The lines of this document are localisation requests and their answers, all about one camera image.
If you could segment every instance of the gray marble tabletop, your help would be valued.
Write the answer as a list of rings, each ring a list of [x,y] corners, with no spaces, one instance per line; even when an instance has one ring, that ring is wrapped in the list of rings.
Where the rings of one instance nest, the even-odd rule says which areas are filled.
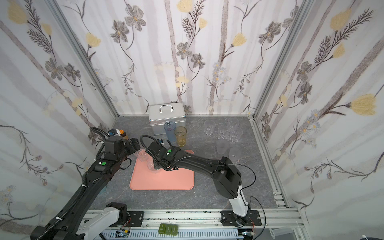
[[[216,152],[217,128],[226,125],[229,117],[186,117],[187,144],[182,149],[190,149],[195,155],[221,159],[228,157],[229,150],[223,155]],[[277,208],[273,198],[272,188],[265,170],[260,151],[257,147],[250,122],[247,117],[239,119],[239,127],[243,135],[237,143],[230,142],[230,147],[242,149],[243,157],[236,163],[252,168],[256,174],[255,183],[244,190],[247,199],[256,197],[264,208]],[[204,133],[204,122],[213,120],[216,123],[215,132],[208,136]],[[114,128],[123,129],[129,137],[140,138],[141,135],[153,135],[148,117],[118,117]],[[166,139],[166,135],[156,138]],[[131,190],[129,183],[136,162],[131,155],[132,165],[126,170],[119,170],[108,185],[96,197],[90,209],[104,209],[110,202],[127,204],[128,209],[226,209],[232,208],[229,200],[221,196],[215,189],[212,179],[195,173],[195,185],[191,190]],[[253,173],[246,167],[237,166],[242,173],[243,186],[251,184]],[[259,208],[256,201],[252,201],[252,208]]]

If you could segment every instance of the yellow flower print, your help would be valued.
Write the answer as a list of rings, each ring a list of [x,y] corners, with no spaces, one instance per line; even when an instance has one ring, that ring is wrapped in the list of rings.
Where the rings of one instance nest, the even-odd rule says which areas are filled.
[[[47,109],[43,110],[43,114],[46,116],[46,117],[49,117],[51,115],[51,112]]]
[[[232,41],[232,45],[235,47],[243,45],[247,40],[242,33],[236,34],[235,38]]]
[[[42,23],[41,27],[44,29],[46,34],[48,34],[50,36],[52,35],[52,27],[51,27],[51,25],[46,24],[46,23]]]
[[[355,113],[359,115],[371,116],[376,113],[374,111],[376,108],[375,102],[375,96],[370,93],[356,98],[351,103],[347,104],[347,107],[351,108]]]
[[[86,40],[89,46],[92,48],[97,47],[100,45],[101,39],[98,39],[95,35],[92,33],[87,33]]]
[[[283,107],[286,107],[287,104],[287,97],[285,95],[281,95],[280,99],[277,101],[277,105],[280,105],[283,103]]]
[[[345,53],[345,48],[344,48],[344,45],[343,44],[340,44],[336,50],[333,52],[333,55],[332,57],[334,58],[338,58],[338,57],[341,57],[342,55],[344,55]]]
[[[207,25],[207,21],[204,18],[199,18],[199,28],[203,29]]]
[[[54,111],[54,110],[55,110],[55,107],[54,107],[52,104],[49,104],[49,105],[47,106],[47,109],[48,109],[49,111]]]
[[[75,98],[72,102],[72,107],[75,108],[82,103],[83,103],[83,98]]]
[[[345,12],[341,12],[331,19],[331,28],[339,31],[349,20],[352,10],[349,8]]]
[[[192,11],[192,0],[180,0],[176,7],[180,12],[188,13]]]
[[[26,23],[27,18],[24,10],[16,2],[11,1],[8,8],[8,18],[17,24]]]
[[[189,79],[186,78],[185,76],[180,76],[180,77],[177,78],[177,80],[179,82],[189,83]]]

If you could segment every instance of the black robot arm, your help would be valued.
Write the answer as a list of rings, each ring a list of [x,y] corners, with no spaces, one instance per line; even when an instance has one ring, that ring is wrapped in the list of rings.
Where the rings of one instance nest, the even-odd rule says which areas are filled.
[[[154,155],[155,169],[163,166],[168,170],[185,168],[198,172],[213,179],[216,190],[220,195],[228,199],[238,197],[238,189],[241,186],[241,173],[227,157],[221,160],[208,159],[193,155],[179,147],[170,146],[169,149],[152,142],[147,152]]]

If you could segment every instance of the clear plastic cup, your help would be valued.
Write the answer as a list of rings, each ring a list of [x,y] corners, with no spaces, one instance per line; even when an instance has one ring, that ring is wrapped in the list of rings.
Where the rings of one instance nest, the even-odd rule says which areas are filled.
[[[220,126],[217,130],[218,139],[227,139],[229,135],[229,128],[227,126]]]
[[[177,127],[175,129],[175,135],[176,135],[177,145],[182,147],[187,143],[187,129],[185,127],[182,127],[182,126]]]
[[[273,239],[276,238],[276,236],[288,234],[288,233],[293,233],[293,229],[290,227],[282,227],[282,228],[277,228],[277,229],[269,229],[269,232],[271,233],[271,237]]]
[[[228,119],[229,132],[232,132],[237,126],[239,126],[239,120],[237,118]]]
[[[204,132],[207,135],[212,135],[215,130],[216,123],[212,120],[206,120],[204,122]]]
[[[147,161],[148,159],[152,159],[152,157],[145,152],[145,149],[140,149],[137,152],[134,153],[137,160],[140,160],[142,162]]]
[[[176,128],[175,122],[166,122],[164,124],[164,129],[166,130],[167,138],[171,143],[176,142],[175,128]]]
[[[153,164],[153,160],[152,161],[147,161],[147,167],[153,173],[158,173],[160,171],[160,169],[155,169],[155,165]]]
[[[229,135],[229,140],[231,140],[231,142],[238,142],[242,135],[243,130],[239,127],[235,127]]]

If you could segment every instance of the black cable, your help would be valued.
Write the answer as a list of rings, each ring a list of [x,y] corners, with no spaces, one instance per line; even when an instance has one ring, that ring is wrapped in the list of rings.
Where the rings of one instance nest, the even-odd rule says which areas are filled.
[[[129,167],[131,166],[131,164],[132,164],[132,159],[130,159],[129,157],[127,157],[127,159],[129,159],[129,165],[128,165],[128,167],[125,167],[125,168],[120,167],[121,170],[125,170],[125,169],[127,169],[127,168],[129,168]]]
[[[263,227],[263,230],[259,233],[259,235],[257,235],[255,238],[252,239],[252,240],[255,240],[256,238],[258,238],[263,233],[263,231],[265,229],[265,226],[266,226],[266,215],[265,215],[265,211],[264,211],[264,208],[263,208],[262,204],[254,196],[250,196],[249,197],[249,204],[248,204],[248,206],[251,206],[251,197],[254,198],[259,203],[259,205],[262,208],[263,213],[264,213],[264,227]]]
[[[166,141],[168,142],[169,146],[172,146],[172,143],[168,139],[166,139]]]
[[[107,240],[107,239],[103,236],[102,233],[100,233],[99,236],[100,236],[101,240]]]
[[[101,136],[101,138],[103,139],[102,144],[101,144],[101,147],[100,147],[100,149],[98,150],[98,152],[97,152],[97,154],[96,154],[96,158],[95,158],[95,159],[97,160],[97,159],[99,158],[99,155],[100,155],[101,151],[102,151],[103,148],[104,148],[104,145],[105,145],[104,143],[105,143],[106,138],[105,138],[104,135],[108,136],[108,134],[107,134],[106,132],[104,132],[103,130],[97,128],[97,127],[90,127],[89,129],[90,129],[92,132],[99,134],[99,135]]]
[[[100,133],[102,133],[102,134],[100,134],[100,135],[105,135],[105,136],[107,136],[107,137],[109,137],[109,135],[108,135],[108,133],[106,133],[106,132],[104,132],[102,129],[100,129],[100,128],[97,128],[97,127],[90,127],[89,128],[90,130],[97,130],[97,131],[99,131]]]
[[[255,176],[255,179],[253,180],[253,183],[251,183],[250,185],[240,189],[241,199],[243,200],[244,205],[247,206],[247,204],[245,203],[244,197],[242,195],[242,190],[252,186],[256,182],[256,174],[255,174],[255,172],[250,167],[248,167],[247,165],[243,165],[243,164],[212,164],[212,165],[213,166],[243,166],[243,167],[249,168],[249,170],[251,170],[253,172],[253,175]]]
[[[56,217],[57,220],[53,224],[51,224],[47,229],[45,229],[44,232],[38,238],[36,238],[36,240],[42,239],[48,232],[50,232],[56,225],[58,225],[65,218],[65,216],[73,209],[73,207],[77,204],[77,202],[81,199],[81,197],[85,192],[85,189],[87,188],[87,176],[86,176],[87,173],[88,171],[86,171],[81,177],[83,184],[81,185],[81,189],[78,192],[76,198],[72,201],[72,203],[68,206],[68,208],[63,211],[60,217],[57,216]]]

